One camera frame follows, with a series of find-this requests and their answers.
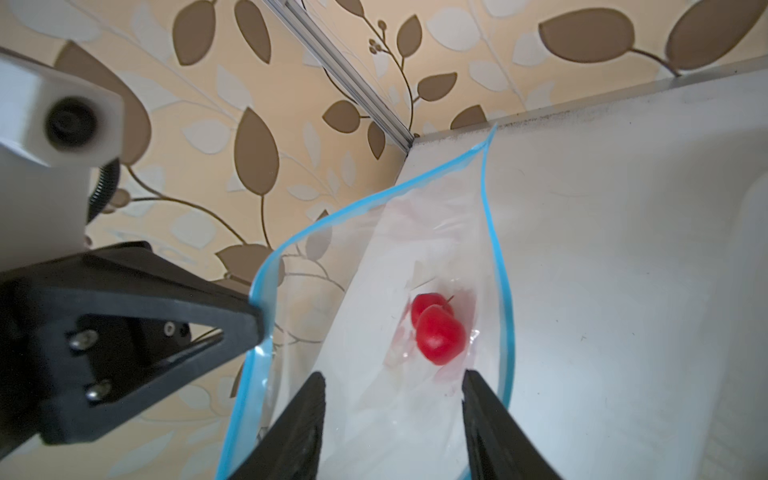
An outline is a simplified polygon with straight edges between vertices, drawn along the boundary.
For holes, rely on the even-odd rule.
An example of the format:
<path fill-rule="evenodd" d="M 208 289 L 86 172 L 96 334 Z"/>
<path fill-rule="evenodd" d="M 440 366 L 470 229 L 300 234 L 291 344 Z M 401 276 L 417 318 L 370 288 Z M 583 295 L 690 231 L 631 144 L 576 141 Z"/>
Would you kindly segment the clear zip top bag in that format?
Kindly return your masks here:
<path fill-rule="evenodd" d="M 486 178 L 491 142 L 356 201 L 259 267 L 249 299 L 267 336 L 244 360 L 216 475 L 228 478 L 313 372 L 326 381 L 321 479 L 466 479 L 462 380 L 503 403 L 514 369 L 512 298 Z M 437 366 L 416 343 L 414 297 L 452 298 L 467 343 Z"/>

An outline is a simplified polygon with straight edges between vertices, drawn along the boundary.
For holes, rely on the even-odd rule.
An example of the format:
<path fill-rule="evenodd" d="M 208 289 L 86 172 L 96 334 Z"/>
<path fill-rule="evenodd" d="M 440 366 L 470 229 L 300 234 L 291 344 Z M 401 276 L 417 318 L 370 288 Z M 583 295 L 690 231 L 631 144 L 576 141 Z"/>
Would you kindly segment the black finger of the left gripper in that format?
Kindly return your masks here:
<path fill-rule="evenodd" d="M 259 308 L 127 242 L 1 275 L 1 452 L 93 442 L 257 346 Z"/>

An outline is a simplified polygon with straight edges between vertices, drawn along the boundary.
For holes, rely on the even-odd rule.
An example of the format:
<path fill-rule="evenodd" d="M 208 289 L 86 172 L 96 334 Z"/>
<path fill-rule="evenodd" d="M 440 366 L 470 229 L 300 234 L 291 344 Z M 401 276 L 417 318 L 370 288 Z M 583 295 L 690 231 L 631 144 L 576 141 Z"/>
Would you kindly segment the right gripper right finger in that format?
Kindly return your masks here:
<path fill-rule="evenodd" d="M 479 372 L 464 373 L 462 392 L 472 479 L 560 480 Z"/>

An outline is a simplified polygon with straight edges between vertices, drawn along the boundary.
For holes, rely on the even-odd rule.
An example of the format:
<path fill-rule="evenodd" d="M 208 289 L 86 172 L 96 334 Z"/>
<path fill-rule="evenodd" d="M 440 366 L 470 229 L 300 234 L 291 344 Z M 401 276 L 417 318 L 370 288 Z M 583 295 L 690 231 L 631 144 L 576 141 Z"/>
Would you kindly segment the red apple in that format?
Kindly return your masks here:
<path fill-rule="evenodd" d="M 454 316 L 436 306 L 424 311 L 416 329 L 416 343 L 422 355 L 431 363 L 443 366 L 465 349 L 467 334 Z"/>
<path fill-rule="evenodd" d="M 436 306 L 449 315 L 454 315 L 454 310 L 450 304 L 452 298 L 446 298 L 440 293 L 421 293 L 414 297 L 410 307 L 410 319 L 414 329 L 418 328 L 419 321 L 424 311 L 430 307 Z"/>

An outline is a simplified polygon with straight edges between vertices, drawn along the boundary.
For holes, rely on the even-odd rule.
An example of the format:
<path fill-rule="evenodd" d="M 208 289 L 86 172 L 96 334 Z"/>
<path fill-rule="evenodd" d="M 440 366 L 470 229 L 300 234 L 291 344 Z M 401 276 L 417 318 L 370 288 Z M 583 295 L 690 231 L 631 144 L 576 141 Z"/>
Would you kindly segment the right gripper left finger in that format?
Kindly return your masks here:
<path fill-rule="evenodd" d="M 313 372 L 262 441 L 228 479 L 312 479 L 318 475 L 326 381 Z"/>

